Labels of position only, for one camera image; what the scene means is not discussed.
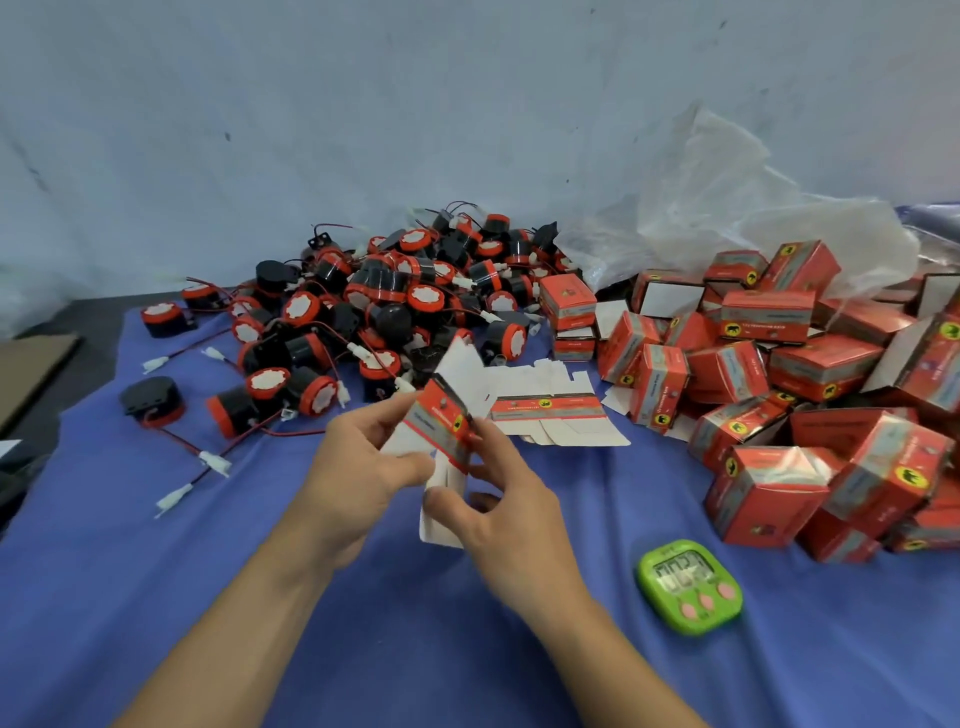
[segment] wall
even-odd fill
[[[409,205],[473,199],[538,222],[619,199],[696,98],[811,191],[955,198],[954,11],[8,0],[0,173],[41,202],[0,207],[18,218],[2,255],[63,230],[90,290],[118,295],[237,281],[296,255],[312,223],[389,231]]]

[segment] green timer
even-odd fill
[[[743,593],[712,553],[680,539],[636,565],[640,589],[664,621],[685,635],[702,635],[743,608]]]

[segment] blue tablecloth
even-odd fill
[[[142,376],[141,362],[225,325],[157,341],[132,313],[116,379],[63,413],[60,448],[0,542],[0,724],[108,724],[300,486],[319,437],[253,437],[231,455],[229,479],[209,475],[154,520],[154,502],[200,463],[124,417],[117,397]],[[236,351],[229,335],[213,343]],[[548,343],[548,334],[532,341],[524,363]],[[171,429],[221,449],[203,400],[239,375],[198,352],[157,373],[173,376],[189,401]],[[725,546],[701,508],[707,470],[683,443],[612,418],[631,447],[519,446],[561,499],[590,590],[711,725],[957,725],[955,552],[821,566],[796,547]],[[577,725],[537,641],[467,556],[420,543],[419,507],[419,490],[397,496],[336,576],[266,725]],[[699,639],[661,622],[632,576],[644,552],[681,537],[710,548],[745,595],[740,619]]]

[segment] pink button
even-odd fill
[[[717,592],[720,593],[725,599],[736,599],[736,589],[734,589],[726,581],[721,581],[717,584]]]

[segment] person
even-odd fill
[[[334,572],[357,557],[393,495],[433,473],[425,453],[379,451],[415,397],[395,395],[331,421],[276,527],[113,728],[261,724]],[[432,488],[423,507],[460,538],[487,586],[540,640],[583,723],[703,728],[590,596],[557,497],[495,425],[478,420],[475,432],[470,444],[482,462],[470,473],[502,497],[474,493],[467,504]]]

